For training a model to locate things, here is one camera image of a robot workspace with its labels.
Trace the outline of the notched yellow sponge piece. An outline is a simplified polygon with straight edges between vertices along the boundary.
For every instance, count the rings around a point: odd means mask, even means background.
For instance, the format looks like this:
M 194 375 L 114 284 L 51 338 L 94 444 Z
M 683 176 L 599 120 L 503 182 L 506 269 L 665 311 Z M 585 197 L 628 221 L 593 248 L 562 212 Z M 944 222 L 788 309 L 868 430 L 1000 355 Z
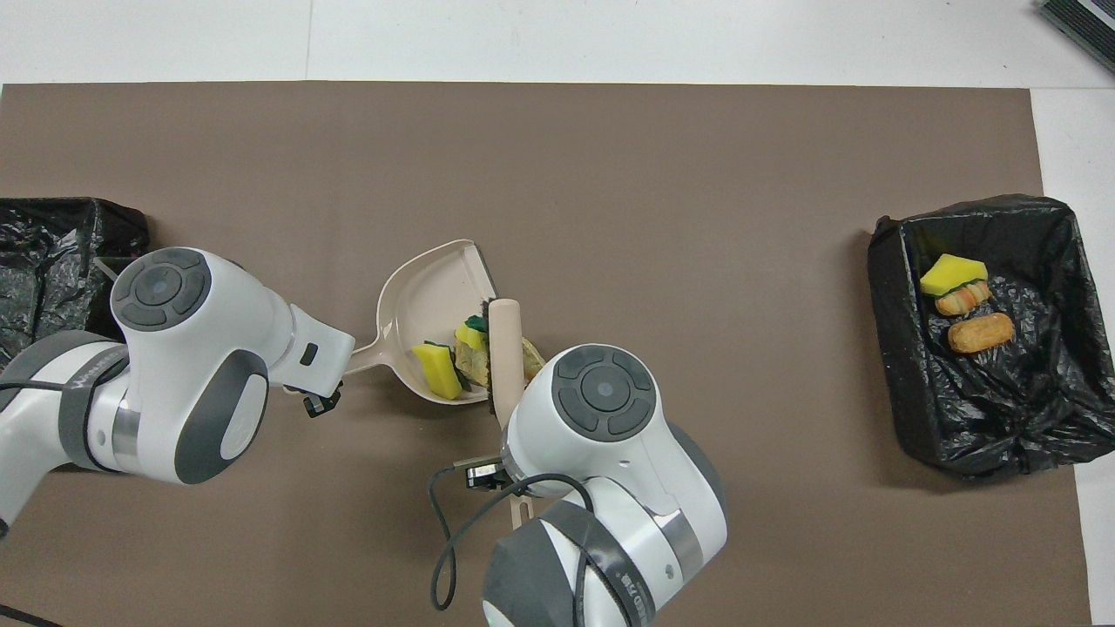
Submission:
M 442 401 L 457 401 L 463 384 L 449 346 L 421 343 L 411 346 L 410 353 L 421 361 L 423 377 L 434 396 Z

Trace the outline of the beige brush black bristles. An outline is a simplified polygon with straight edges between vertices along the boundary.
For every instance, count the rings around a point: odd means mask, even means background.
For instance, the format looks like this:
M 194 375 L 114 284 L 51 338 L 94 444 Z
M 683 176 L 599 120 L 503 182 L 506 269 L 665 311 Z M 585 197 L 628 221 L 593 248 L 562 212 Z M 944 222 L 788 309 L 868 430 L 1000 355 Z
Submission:
M 527 378 L 524 370 L 523 332 L 518 301 L 497 298 L 486 306 L 487 332 L 489 332 L 489 401 L 491 409 L 497 418 L 502 436 L 510 433 L 510 418 L 517 409 Z M 510 460 L 510 453 L 501 453 L 503 464 L 512 483 L 522 479 Z M 534 515 L 532 496 L 524 494 L 523 488 L 505 488 L 510 491 L 512 528 L 517 530 Z

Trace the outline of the beige bread chunk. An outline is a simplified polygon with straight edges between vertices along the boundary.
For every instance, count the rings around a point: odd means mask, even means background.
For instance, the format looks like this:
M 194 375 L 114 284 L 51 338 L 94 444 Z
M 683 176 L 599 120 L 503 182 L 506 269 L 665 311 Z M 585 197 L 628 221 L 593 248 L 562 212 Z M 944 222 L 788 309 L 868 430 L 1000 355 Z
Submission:
M 454 348 L 455 367 L 471 384 L 489 388 L 489 350 L 486 346 L 474 348 L 457 343 Z

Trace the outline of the dark ribbed box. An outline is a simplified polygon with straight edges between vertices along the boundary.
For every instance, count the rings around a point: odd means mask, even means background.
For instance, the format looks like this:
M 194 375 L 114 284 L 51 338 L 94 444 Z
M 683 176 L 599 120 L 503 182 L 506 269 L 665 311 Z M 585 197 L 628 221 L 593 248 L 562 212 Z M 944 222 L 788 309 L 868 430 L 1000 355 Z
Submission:
M 1044 20 L 1115 75 L 1115 0 L 1036 0 Z

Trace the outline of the brown bread roll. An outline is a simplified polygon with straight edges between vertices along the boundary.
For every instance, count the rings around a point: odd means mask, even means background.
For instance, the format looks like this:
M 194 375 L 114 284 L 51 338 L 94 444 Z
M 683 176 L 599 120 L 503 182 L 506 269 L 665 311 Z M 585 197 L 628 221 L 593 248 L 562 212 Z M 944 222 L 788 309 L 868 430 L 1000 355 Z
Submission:
M 950 326 L 947 339 L 953 353 L 978 354 L 1004 344 L 1015 336 L 1014 321 L 1007 314 L 986 314 Z

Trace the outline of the black bag-lined bin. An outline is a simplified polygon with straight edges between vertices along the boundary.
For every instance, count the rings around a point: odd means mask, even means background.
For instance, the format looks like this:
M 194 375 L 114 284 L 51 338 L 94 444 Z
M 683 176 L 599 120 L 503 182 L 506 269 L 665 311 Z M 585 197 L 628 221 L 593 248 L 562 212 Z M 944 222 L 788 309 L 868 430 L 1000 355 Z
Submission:
M 0 197 L 0 370 L 32 343 L 66 330 L 123 335 L 112 278 L 96 258 L 151 251 L 135 209 L 97 197 Z
M 961 354 L 961 318 L 920 280 L 944 254 L 983 262 L 1012 337 Z M 1046 196 L 1008 194 L 915 218 L 880 218 L 867 284 L 896 440 L 909 456 L 982 481 L 1084 463 L 1115 451 L 1115 346 L 1076 214 Z

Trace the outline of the wedge yellow green sponge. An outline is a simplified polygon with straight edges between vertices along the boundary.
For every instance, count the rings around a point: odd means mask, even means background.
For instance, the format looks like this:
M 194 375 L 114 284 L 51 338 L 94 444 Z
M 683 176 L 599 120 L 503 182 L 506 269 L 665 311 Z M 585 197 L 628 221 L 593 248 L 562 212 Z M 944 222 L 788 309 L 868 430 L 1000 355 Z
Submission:
M 941 254 L 919 280 L 921 293 L 935 298 L 952 293 L 960 287 L 976 281 L 987 281 L 987 266 L 980 260 Z

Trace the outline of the brown table mat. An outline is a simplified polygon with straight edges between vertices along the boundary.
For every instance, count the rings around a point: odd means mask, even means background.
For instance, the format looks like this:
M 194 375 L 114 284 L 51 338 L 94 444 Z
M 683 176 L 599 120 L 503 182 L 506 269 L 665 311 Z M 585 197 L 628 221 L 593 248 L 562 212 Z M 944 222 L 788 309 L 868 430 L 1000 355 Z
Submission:
M 8 84 L 0 196 L 140 210 L 375 338 L 398 266 L 473 239 L 542 353 L 634 353 L 720 472 L 729 538 L 656 627 L 1090 623 L 1072 469 L 959 482 L 896 446 L 869 231 L 1043 193 L 1021 89 L 696 84 Z M 69 627 L 483 627 L 505 507 L 429 604 L 426 481 L 497 451 L 484 404 L 386 367 L 275 394 L 198 488 L 45 479 L 0 602 Z

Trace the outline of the beige plastic dustpan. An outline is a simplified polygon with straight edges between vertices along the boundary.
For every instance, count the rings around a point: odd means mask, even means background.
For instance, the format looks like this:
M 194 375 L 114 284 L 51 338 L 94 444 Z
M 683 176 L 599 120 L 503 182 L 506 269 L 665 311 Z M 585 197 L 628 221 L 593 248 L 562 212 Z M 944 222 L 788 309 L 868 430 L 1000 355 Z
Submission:
M 384 366 L 424 401 L 457 406 L 486 401 L 477 385 L 453 401 L 435 395 L 411 348 L 427 340 L 450 347 L 458 326 L 496 297 L 489 267 L 473 239 L 453 239 L 414 257 L 387 278 L 375 309 L 377 337 L 353 350 L 345 375 Z

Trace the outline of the pale croissant toy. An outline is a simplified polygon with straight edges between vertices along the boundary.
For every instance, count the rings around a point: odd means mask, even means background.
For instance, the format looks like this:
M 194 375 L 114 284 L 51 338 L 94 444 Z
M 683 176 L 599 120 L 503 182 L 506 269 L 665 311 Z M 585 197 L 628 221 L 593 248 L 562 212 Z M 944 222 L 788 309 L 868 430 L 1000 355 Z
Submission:
M 956 287 L 944 296 L 935 298 L 935 311 L 941 316 L 956 317 L 970 314 L 976 307 L 988 301 L 991 290 L 986 280 L 973 280 Z

